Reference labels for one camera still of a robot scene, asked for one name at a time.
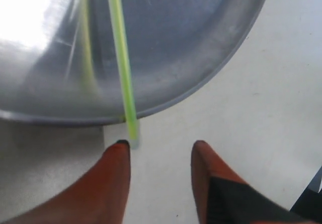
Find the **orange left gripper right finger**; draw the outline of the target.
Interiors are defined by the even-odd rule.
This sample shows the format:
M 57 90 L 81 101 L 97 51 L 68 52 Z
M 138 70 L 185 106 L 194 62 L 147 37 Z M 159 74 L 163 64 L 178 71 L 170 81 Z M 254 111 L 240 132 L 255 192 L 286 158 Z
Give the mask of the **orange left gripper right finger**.
M 199 223 L 312 223 L 256 191 L 203 140 L 191 152 Z

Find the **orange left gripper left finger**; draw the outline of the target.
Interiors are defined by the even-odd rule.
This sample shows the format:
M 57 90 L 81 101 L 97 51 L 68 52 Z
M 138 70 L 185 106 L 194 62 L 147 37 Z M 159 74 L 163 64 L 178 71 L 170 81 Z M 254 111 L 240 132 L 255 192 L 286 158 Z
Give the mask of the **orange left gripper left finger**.
M 71 186 L 6 222 L 122 223 L 130 179 L 130 146 L 119 140 Z

